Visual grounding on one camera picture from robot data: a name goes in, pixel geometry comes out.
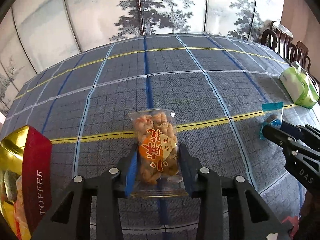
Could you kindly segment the person right hand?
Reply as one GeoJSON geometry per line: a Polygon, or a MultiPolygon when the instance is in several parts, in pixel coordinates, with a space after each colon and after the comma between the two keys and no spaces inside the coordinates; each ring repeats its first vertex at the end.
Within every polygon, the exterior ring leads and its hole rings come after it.
{"type": "Polygon", "coordinates": [[[299,229],[296,239],[319,239],[319,196],[309,191],[300,210],[299,229]]]}

